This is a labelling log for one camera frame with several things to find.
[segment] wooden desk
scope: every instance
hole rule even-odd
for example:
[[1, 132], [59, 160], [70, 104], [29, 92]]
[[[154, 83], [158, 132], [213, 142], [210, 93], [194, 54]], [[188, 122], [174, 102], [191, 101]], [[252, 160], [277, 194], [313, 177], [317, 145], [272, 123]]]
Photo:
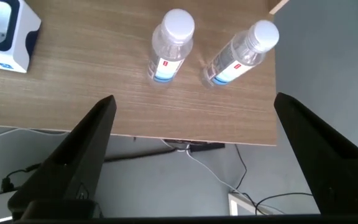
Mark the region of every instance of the wooden desk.
[[[266, 18], [265, 1], [27, 2], [42, 29], [27, 74], [0, 70], [1, 126], [71, 130], [113, 94], [113, 134], [275, 144], [273, 52], [225, 88], [206, 90], [198, 78], [236, 32]], [[152, 32], [176, 7], [195, 18], [194, 48], [171, 87], [155, 89], [145, 79]]]

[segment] water bottle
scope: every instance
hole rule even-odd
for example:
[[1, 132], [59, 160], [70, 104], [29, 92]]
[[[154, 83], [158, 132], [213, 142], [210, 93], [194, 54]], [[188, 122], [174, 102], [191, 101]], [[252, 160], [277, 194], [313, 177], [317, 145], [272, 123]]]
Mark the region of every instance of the water bottle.
[[201, 72], [201, 82], [207, 88], [223, 86], [263, 62], [266, 53], [278, 42], [276, 26], [270, 21], [258, 21], [249, 30], [233, 39]]
[[172, 9], [155, 28], [148, 77], [152, 83], [170, 83], [193, 48], [195, 23], [182, 9]]

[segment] white box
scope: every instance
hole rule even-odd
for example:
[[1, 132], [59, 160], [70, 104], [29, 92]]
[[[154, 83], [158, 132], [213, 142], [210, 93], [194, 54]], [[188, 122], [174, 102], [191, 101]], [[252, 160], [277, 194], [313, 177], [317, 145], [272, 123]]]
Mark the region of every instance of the white box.
[[0, 69], [27, 72], [40, 26], [23, 0], [0, 0]]

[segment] white bottle cap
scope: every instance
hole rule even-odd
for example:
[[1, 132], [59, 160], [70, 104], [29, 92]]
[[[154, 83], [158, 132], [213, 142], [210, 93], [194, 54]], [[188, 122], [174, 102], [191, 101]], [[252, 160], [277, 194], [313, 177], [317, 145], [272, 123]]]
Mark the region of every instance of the white bottle cap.
[[251, 27], [249, 38], [254, 49], [260, 52], [268, 52], [277, 44], [280, 34], [273, 22], [261, 20]]
[[161, 28], [172, 42], [185, 43], [192, 38], [195, 23], [188, 12], [182, 9], [172, 9], [164, 16]]

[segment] blue logo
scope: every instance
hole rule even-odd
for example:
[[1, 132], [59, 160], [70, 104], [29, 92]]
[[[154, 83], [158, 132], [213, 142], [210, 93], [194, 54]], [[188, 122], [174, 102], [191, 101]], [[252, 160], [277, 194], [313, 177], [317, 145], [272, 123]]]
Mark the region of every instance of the blue logo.
[[4, 64], [4, 63], [1, 63], [1, 62], [0, 62], [0, 66], [2, 66], [3, 68], [13, 69], [13, 67], [11, 65]]

